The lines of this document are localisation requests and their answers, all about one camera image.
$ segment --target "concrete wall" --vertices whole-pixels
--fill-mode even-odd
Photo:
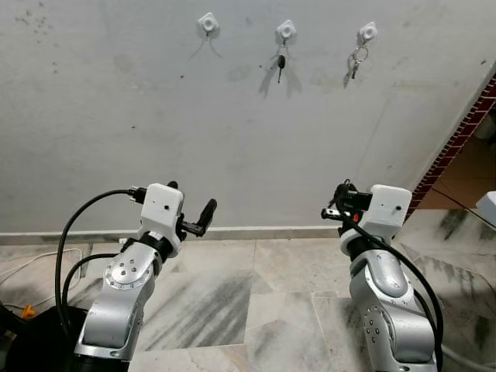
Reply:
[[[175,179],[215,226],[322,224],[350,177],[413,189],[496,60],[495,0],[0,0],[0,232]],[[195,20],[213,12],[212,47]],[[269,81],[274,29],[297,43]],[[357,30],[379,37],[347,88]],[[132,229],[124,197],[78,230]]]

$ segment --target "silver robotic arm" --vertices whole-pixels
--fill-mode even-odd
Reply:
[[[100,294],[88,311],[74,353],[77,371],[127,370],[143,324],[143,308],[168,257],[181,250],[186,232],[203,236],[217,203],[212,199],[197,223],[184,221],[184,195],[177,184],[136,189],[143,204],[138,239],[128,239],[103,273]]]
[[[405,220],[410,191],[375,185],[370,194],[345,191],[341,212],[367,233],[391,241]],[[343,220],[324,208],[324,219]],[[370,362],[381,372],[435,372],[435,337],[417,304],[414,288],[398,259],[346,223],[340,229],[341,250],[350,257],[350,293],[363,320]]]

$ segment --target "red brick edge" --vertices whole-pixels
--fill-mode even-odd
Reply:
[[[465,142],[474,133],[477,126],[484,120],[496,101],[496,74],[489,81],[486,88],[480,93],[479,99],[474,103],[462,122],[458,125],[455,133],[449,138],[431,167],[420,180],[413,191],[412,202],[408,208],[406,218],[417,209],[425,194],[443,174],[444,170],[460,152]]]

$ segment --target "marble floor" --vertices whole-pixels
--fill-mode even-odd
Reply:
[[[414,214],[394,245],[414,260],[443,303],[445,344],[479,363],[496,359],[496,233],[471,215]],[[118,252],[85,244],[83,256]],[[0,273],[54,246],[0,247]],[[79,259],[64,254],[63,272]],[[5,279],[0,301],[24,306],[53,294],[54,256]],[[350,300],[349,259],[338,239],[187,241],[145,307],[130,370],[170,372],[372,371]],[[87,308],[105,260],[83,270],[71,304]],[[36,307],[41,312],[53,299]],[[464,370],[446,360],[443,370]]]

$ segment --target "metal key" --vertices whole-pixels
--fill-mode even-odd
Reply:
[[[277,79],[277,83],[279,84],[281,83],[282,69],[286,66],[286,57],[283,56],[282,54],[277,59],[277,65],[279,67],[279,79]]]
[[[355,75],[357,74],[358,67],[360,66],[361,61],[360,60],[355,60],[355,64],[353,65],[353,70],[351,72],[351,78],[354,80]]]

